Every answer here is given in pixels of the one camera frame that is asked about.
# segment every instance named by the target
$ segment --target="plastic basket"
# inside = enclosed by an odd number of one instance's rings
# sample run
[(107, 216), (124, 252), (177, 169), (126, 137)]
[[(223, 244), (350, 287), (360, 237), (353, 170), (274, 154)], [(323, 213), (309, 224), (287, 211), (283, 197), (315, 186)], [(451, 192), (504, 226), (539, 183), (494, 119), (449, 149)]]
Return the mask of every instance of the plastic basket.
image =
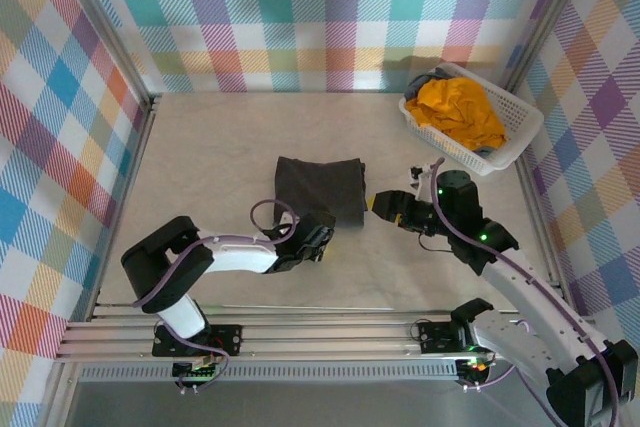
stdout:
[(454, 77), (467, 77), (482, 85), (494, 112), (504, 124), (508, 140), (502, 147), (488, 156), (480, 157), (438, 129), (420, 127), (411, 113), (405, 108), (405, 99), (403, 97), (400, 99), (400, 112), (405, 116), (409, 129), (480, 175), (487, 175), (494, 170), (503, 170), (509, 167), (540, 130), (544, 121), (542, 113), (506, 90), (493, 85), (491, 82), (462, 67), (451, 63), (440, 64), (438, 67)]

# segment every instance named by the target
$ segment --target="folded gray towel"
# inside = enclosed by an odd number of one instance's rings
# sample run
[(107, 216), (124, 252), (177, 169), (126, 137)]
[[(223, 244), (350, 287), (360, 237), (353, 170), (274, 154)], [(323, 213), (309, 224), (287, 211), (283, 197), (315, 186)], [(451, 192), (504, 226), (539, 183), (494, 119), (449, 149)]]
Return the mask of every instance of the folded gray towel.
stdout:
[[(298, 217), (324, 210), (336, 218), (337, 226), (361, 227), (367, 208), (364, 170), (360, 159), (317, 164), (279, 157), (276, 199), (289, 204)], [(283, 211), (274, 207), (274, 223), (280, 222)]]

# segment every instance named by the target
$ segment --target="table surface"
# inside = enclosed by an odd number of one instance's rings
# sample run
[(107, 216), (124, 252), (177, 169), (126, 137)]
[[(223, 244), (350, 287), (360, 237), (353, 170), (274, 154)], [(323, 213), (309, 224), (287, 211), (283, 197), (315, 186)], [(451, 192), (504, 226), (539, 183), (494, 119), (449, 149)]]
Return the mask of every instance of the table surface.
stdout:
[[(279, 156), (311, 162), (358, 157), (366, 164), (367, 197), (410, 190), (408, 169), (440, 152), (407, 129), (394, 94), (168, 94), (163, 96), (142, 164), (107, 265), (99, 303), (135, 296), (120, 257), (178, 215), (217, 233), (250, 234), (249, 209), (273, 197)], [(447, 158), (442, 170), (460, 168)], [(478, 184), (485, 215), (519, 241), (546, 276), (515, 166)], [(257, 213), (268, 226), (272, 211)], [(444, 238), (423, 238), (447, 248)], [(418, 246), (417, 235), (365, 213), (363, 228), (337, 229), (322, 262), (287, 273), (220, 272), (190, 294), (201, 305), (287, 305), (453, 309), (475, 297), (511, 308), (452, 254)]]

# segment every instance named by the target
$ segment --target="checkered pattern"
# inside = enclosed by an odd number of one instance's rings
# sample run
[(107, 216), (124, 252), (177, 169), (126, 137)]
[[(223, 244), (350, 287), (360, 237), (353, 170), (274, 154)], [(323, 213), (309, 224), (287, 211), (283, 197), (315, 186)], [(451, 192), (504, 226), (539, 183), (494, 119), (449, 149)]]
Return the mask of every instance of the checkered pattern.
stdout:
[(507, 65), (504, 69), (504, 72), (502, 73), (502, 76), (501, 76), (502, 85), (504, 85), (507, 82), (507, 79), (509, 79), (516, 65), (521, 60), (524, 47), (529, 42), (531, 35), (538, 28), (542, 14), (545, 11), (546, 7), (549, 5), (550, 1), (551, 0), (536, 1), (533, 9), (531, 10), (529, 18), (527, 19), (522, 29), (518, 42), (516, 43), (515, 47), (513, 48), (513, 51), (511, 52), (511, 55), (509, 56), (509, 60), (507, 61)]
[(142, 111), (77, 0), (0, 12), (0, 426), (21, 427), (93, 287)]
[(443, 60), (489, 75), (528, 15), (524, 0), (104, 2), (158, 92), (399, 92)]
[(640, 0), (569, 0), (520, 95), (546, 117), (528, 154), (578, 307), (640, 347)]

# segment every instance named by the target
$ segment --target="yellow shirt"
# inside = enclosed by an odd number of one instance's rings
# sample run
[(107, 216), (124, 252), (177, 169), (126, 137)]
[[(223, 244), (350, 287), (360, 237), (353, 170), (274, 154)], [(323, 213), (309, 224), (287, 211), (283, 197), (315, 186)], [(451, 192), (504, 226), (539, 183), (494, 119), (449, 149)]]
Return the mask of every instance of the yellow shirt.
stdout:
[(469, 150), (498, 149), (507, 141), (484, 89), (471, 79), (431, 80), (406, 108), (420, 127), (435, 127)]

